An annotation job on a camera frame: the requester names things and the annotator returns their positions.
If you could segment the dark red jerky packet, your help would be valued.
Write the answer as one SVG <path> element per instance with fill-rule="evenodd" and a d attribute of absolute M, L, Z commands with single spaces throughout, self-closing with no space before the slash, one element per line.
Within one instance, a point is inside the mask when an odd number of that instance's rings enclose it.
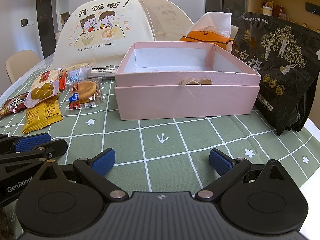
<path fill-rule="evenodd" d="M 1 107 L 0 117 L 4 117 L 11 113 L 18 113 L 26 109 L 24 102 L 27 98 L 28 92 L 19 94 L 13 98 L 8 99 Z"/>

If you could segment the chestnut snack packet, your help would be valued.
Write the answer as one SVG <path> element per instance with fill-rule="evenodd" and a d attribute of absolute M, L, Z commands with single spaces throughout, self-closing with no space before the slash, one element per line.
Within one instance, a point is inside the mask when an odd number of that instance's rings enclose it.
<path fill-rule="evenodd" d="M 56 96 L 59 93 L 59 81 L 44 83 L 42 87 L 29 90 L 24 102 L 25 107 L 33 108 L 37 104 Z"/>

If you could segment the round pastry clear packet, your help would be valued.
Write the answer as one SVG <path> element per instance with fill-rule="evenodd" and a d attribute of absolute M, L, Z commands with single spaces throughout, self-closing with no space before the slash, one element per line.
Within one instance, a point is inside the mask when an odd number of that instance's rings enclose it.
<path fill-rule="evenodd" d="M 100 79 L 86 79 L 71 83 L 67 96 L 66 110 L 80 110 L 92 108 L 105 102 L 100 88 Z"/>

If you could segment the rice cracker packet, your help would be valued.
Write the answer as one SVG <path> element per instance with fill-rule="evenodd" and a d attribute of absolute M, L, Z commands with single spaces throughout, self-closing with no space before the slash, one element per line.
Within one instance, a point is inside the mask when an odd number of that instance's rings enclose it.
<path fill-rule="evenodd" d="M 64 68 L 57 68 L 52 70 L 47 70 L 43 73 L 41 73 L 31 85 L 30 91 L 32 91 L 35 88 L 45 89 L 49 88 L 49 83 L 53 83 L 55 81 L 58 81 L 58 89 L 63 90 L 65 89 L 65 82 L 66 82 L 66 75 L 67 70 Z"/>

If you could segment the blue candy clear packet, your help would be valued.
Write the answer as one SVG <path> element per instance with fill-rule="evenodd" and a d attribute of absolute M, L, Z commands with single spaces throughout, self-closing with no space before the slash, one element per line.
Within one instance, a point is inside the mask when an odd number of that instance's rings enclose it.
<path fill-rule="evenodd" d="M 78 82 L 82 80 L 82 70 L 80 68 L 70 70 L 68 71 L 67 76 L 67 84 Z"/>

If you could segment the white label cake packet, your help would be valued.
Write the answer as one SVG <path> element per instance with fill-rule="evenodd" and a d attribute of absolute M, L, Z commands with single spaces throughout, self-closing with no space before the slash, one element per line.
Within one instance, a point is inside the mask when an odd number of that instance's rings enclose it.
<path fill-rule="evenodd" d="M 115 78 L 118 66 L 110 65 L 106 67 L 92 67 L 89 70 L 89 77 L 102 78 L 102 79 L 112 79 Z"/>

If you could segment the pale yellow snack packet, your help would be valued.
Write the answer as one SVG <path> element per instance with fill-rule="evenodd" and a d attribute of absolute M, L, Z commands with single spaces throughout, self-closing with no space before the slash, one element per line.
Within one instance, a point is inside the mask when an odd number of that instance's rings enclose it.
<path fill-rule="evenodd" d="M 84 63 L 75 64 L 73 66 L 64 68 L 64 70 L 65 71 L 72 71 L 72 70 L 76 70 L 79 68 L 87 68 L 87 67 L 93 67 L 93 66 L 95 66 L 95 61 L 90 62 L 90 63 L 84 62 Z"/>

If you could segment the green checked tablecloth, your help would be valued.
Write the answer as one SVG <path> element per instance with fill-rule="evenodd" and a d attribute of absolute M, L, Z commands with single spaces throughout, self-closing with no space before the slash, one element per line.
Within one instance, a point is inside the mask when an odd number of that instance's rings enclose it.
<path fill-rule="evenodd" d="M 53 139 L 65 139 L 60 163 L 93 157 L 111 147 L 116 152 L 110 181 L 127 192 L 190 191 L 213 181 L 217 174 L 208 157 L 218 148 L 232 158 L 255 164 L 277 159 L 303 190 L 309 205 L 303 232 L 315 239 L 319 228 L 319 141 L 303 129 L 277 135 L 257 109 L 249 115 L 123 121 L 119 117 L 115 82 L 101 82 L 105 101 L 97 107 L 69 111 L 69 91 L 58 102 L 63 119 L 46 128 Z"/>

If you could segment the beige chair left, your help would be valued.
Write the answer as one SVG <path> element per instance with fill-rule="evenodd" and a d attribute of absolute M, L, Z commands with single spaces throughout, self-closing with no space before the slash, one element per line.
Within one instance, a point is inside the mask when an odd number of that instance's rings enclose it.
<path fill-rule="evenodd" d="M 40 63 L 41 59 L 32 50 L 22 50 L 6 61 L 5 67 L 10 79 L 10 82 L 15 83 L 23 74 Z"/>

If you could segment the pink open gift box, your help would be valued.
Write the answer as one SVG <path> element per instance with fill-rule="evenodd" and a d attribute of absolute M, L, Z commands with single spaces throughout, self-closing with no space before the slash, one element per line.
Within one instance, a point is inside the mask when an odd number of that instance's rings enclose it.
<path fill-rule="evenodd" d="M 249 114 L 260 74 L 213 43 L 137 42 L 116 71 L 122 120 Z"/>

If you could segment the black plum snack bag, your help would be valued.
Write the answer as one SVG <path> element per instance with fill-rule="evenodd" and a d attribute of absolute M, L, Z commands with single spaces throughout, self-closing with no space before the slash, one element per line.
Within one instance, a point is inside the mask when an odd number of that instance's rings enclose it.
<path fill-rule="evenodd" d="M 239 17 L 232 54 L 261 75 L 256 108 L 281 135 L 300 131 L 319 77 L 319 33 L 253 12 Z"/>

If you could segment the cream mesh food cover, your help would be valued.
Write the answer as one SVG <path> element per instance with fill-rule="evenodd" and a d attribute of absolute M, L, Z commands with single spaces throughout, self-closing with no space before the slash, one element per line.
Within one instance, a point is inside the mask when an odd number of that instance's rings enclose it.
<path fill-rule="evenodd" d="M 95 0 L 79 6 L 58 39 L 52 69 L 120 64 L 135 42 L 179 41 L 193 25 L 168 0 Z"/>

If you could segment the orange tissue box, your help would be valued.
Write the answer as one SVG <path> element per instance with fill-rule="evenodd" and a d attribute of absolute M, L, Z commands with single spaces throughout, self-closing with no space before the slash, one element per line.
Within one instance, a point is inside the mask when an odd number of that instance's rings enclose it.
<path fill-rule="evenodd" d="M 213 43 L 228 52 L 232 51 L 231 14 L 207 12 L 180 38 L 184 42 Z"/>

